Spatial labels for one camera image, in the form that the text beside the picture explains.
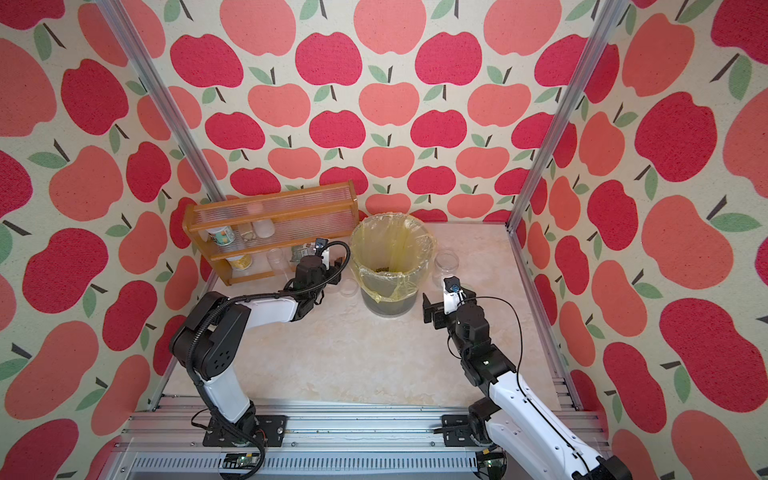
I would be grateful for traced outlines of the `short clear jar with beans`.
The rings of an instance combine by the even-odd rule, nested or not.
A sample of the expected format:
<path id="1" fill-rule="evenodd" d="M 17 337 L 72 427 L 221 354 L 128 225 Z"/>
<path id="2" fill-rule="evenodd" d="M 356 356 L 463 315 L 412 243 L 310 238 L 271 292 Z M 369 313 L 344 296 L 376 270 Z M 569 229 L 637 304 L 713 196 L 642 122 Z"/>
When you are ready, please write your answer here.
<path id="1" fill-rule="evenodd" d="M 288 278 L 291 273 L 290 264 L 281 248 L 270 249 L 266 253 L 267 261 L 276 277 Z"/>

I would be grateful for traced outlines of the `glass jar with mung beans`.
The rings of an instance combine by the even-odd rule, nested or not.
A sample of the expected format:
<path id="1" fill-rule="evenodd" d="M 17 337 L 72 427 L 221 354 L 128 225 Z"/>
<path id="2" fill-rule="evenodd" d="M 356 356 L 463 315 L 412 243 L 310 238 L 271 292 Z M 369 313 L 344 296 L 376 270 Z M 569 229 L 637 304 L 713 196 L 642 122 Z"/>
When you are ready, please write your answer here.
<path id="1" fill-rule="evenodd" d="M 438 289 L 444 287 L 444 279 L 455 276 L 460 265 L 458 255 L 451 249 L 440 249 L 435 258 L 432 272 L 433 283 Z"/>

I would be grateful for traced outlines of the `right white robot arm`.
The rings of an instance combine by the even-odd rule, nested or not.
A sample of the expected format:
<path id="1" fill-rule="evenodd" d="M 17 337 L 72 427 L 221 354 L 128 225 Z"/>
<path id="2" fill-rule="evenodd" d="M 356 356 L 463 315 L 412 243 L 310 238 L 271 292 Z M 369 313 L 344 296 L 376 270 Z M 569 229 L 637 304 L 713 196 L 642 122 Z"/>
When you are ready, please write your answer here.
<path id="1" fill-rule="evenodd" d="M 630 479 L 621 459 L 603 457 L 541 402 L 520 374 L 521 363 L 491 341 L 478 298 L 457 290 L 422 304 L 424 321 L 447 331 L 465 376 L 483 393 L 468 409 L 472 440 L 500 447 L 534 479 Z"/>

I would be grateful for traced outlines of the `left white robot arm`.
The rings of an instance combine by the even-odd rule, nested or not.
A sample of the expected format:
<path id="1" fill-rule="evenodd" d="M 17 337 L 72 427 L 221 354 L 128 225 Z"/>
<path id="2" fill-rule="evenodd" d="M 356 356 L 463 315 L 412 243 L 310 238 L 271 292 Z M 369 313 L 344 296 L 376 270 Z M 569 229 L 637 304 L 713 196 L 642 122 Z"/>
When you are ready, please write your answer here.
<path id="1" fill-rule="evenodd" d="M 206 293 L 170 342 L 170 352 L 187 372 L 211 421 L 206 431 L 226 446 L 264 449 L 268 437 L 259 425 L 255 405 L 241 388 L 234 359 L 249 329 L 302 320 L 322 303 L 324 289 L 336 285 L 348 264 L 323 254 L 305 256 L 295 277 L 283 289 L 228 297 Z"/>

